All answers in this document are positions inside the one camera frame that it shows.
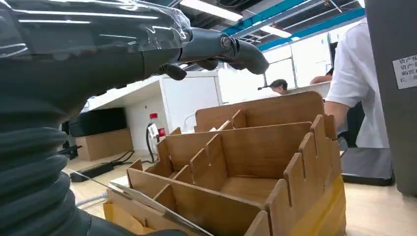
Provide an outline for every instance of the power strip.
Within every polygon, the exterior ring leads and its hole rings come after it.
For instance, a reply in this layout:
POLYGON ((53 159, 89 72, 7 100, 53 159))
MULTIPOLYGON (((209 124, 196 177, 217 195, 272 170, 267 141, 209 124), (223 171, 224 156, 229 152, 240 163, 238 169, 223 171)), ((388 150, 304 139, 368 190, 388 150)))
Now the power strip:
MULTIPOLYGON (((98 164, 98 165, 95 165, 95 166, 87 167, 87 168, 82 169, 78 172, 85 175, 85 176, 88 176, 90 178, 94 178, 96 176, 100 176, 100 175, 105 174, 107 172, 110 172, 112 170, 114 170, 114 164, 110 163, 110 162, 107 162, 107 163, 101 163, 101 164, 98 164)), ((70 177, 71 177, 71 181, 75 182, 75 183, 84 182, 84 181, 88 180, 86 177, 80 176, 76 173, 71 173, 70 177)))

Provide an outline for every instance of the white shirt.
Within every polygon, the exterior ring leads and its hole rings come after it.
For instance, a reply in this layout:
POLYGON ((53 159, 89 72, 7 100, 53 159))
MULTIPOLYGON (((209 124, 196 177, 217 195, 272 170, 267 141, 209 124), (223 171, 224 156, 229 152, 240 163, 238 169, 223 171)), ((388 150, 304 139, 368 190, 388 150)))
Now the white shirt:
POLYGON ((250 96, 244 98, 241 102, 253 101, 258 99, 264 99, 269 97, 278 97, 279 93, 274 92, 271 88, 263 88, 261 90, 255 91, 250 96))
POLYGON ((337 45, 333 79, 326 100, 349 107, 362 101, 365 119, 357 137, 357 146, 389 147, 366 18, 350 29, 337 45))

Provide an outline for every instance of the robotic arm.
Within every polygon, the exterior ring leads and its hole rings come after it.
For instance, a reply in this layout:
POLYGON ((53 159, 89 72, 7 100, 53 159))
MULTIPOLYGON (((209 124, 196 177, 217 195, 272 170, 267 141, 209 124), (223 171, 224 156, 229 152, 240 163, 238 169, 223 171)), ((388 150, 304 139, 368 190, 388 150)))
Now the robotic arm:
POLYGON ((218 61, 255 74, 268 68, 253 45, 192 28, 176 9, 138 0, 0 0, 0 232, 132 235, 75 207, 57 127, 92 95, 155 74, 181 80, 176 62, 214 69, 218 61))

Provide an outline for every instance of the wall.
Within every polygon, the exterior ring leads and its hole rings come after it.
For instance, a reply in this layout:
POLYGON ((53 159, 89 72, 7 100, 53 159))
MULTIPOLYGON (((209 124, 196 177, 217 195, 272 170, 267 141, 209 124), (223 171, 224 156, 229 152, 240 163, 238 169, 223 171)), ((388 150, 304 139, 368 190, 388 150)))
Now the wall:
POLYGON ((138 151, 148 150, 146 145, 146 128, 150 122, 149 114, 158 113, 159 122, 168 131, 168 125, 161 96, 149 98, 126 107, 127 124, 132 134, 133 148, 138 151))

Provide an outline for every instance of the glass wall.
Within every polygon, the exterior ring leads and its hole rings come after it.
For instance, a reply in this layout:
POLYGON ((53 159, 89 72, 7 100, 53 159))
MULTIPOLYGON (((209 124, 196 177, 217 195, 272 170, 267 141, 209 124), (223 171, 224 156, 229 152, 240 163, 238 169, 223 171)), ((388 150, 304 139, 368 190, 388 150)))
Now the glass wall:
POLYGON ((289 89, 310 85, 314 77, 326 75, 332 67, 329 44, 341 40, 357 24, 359 22, 265 52, 269 62, 265 76, 229 66, 221 69, 219 78, 223 101, 241 102, 256 93, 259 87, 270 85, 277 79, 285 79, 289 89))

